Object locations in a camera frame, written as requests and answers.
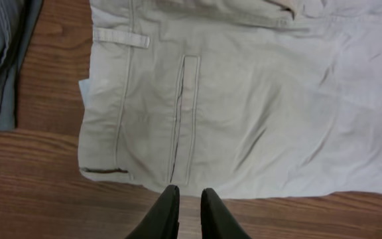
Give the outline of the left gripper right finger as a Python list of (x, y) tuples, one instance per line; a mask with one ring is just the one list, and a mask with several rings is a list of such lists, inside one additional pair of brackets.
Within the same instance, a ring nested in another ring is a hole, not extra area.
[(200, 220), (203, 239), (250, 239), (212, 188), (202, 191)]

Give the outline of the beige cotton shorts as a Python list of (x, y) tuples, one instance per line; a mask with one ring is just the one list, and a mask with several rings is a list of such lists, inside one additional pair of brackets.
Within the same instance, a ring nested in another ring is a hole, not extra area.
[(382, 1), (92, 1), (78, 163), (227, 199), (382, 194)]

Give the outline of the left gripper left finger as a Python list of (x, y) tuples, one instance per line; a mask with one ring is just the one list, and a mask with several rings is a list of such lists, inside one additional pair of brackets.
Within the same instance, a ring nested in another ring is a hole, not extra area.
[(126, 239), (177, 239), (180, 191), (169, 185)]

